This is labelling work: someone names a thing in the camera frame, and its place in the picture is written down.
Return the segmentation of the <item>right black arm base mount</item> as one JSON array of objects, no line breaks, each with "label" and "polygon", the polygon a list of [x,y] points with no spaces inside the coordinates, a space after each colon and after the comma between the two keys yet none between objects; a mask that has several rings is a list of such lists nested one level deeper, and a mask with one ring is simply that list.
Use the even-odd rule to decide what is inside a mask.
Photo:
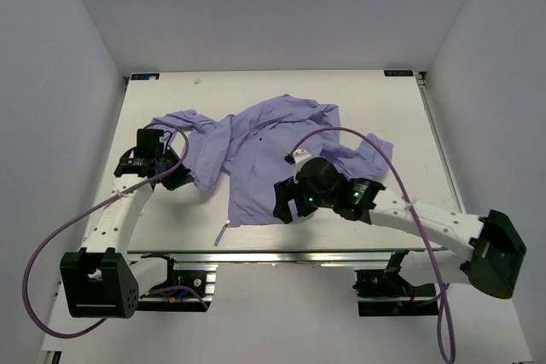
[{"label": "right black arm base mount", "polygon": [[438,316],[439,295],[434,284],[413,286],[400,275],[409,251],[395,251],[385,268],[356,269],[352,288],[360,317]]}]

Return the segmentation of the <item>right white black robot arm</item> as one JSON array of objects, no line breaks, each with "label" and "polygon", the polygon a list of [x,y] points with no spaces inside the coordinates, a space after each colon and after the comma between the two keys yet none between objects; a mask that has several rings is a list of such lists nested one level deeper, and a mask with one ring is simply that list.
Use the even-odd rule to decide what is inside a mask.
[{"label": "right white black robot arm", "polygon": [[282,222],[325,208],[349,221],[393,228],[441,246],[435,257],[395,251],[377,285],[364,286],[373,296],[402,296],[433,282],[468,284],[499,299],[513,296],[526,245],[506,214],[491,210],[479,216],[409,203],[382,183],[348,178],[305,150],[286,159],[294,173],[274,186],[273,214]]}]

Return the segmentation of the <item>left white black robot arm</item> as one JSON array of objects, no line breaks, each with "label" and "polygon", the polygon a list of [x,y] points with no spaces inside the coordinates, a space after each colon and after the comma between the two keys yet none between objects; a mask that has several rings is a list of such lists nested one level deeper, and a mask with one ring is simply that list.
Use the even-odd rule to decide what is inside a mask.
[{"label": "left white black robot arm", "polygon": [[190,171],[167,146],[165,132],[145,128],[136,145],[119,159],[114,170],[112,201],[84,238],[80,249],[61,259],[61,279],[67,307],[75,318],[128,319],[141,297],[155,288],[170,295],[180,274],[167,257],[127,260],[131,236],[157,185],[175,190],[192,182]]}]

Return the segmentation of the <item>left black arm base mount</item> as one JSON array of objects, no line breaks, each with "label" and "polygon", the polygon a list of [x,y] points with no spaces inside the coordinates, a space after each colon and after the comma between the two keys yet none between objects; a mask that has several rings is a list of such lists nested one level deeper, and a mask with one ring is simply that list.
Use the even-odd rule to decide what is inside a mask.
[{"label": "left black arm base mount", "polygon": [[140,297],[136,310],[144,312],[205,313],[215,292],[217,264],[179,261],[173,255],[150,254],[166,260],[166,279]]}]

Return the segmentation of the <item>lavender purple jacket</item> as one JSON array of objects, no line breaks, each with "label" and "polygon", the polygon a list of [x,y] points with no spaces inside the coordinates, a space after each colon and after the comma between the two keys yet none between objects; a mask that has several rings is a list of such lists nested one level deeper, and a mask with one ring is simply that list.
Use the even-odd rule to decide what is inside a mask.
[{"label": "lavender purple jacket", "polygon": [[348,178],[381,180],[389,171],[393,145],[368,134],[358,147],[341,144],[335,104],[281,95],[216,121],[184,110],[153,118],[155,128],[188,132],[183,161],[194,185],[214,192],[220,174],[229,176],[229,199],[220,219],[231,227],[277,223],[274,185],[293,175],[285,156],[294,146],[330,161]]}]

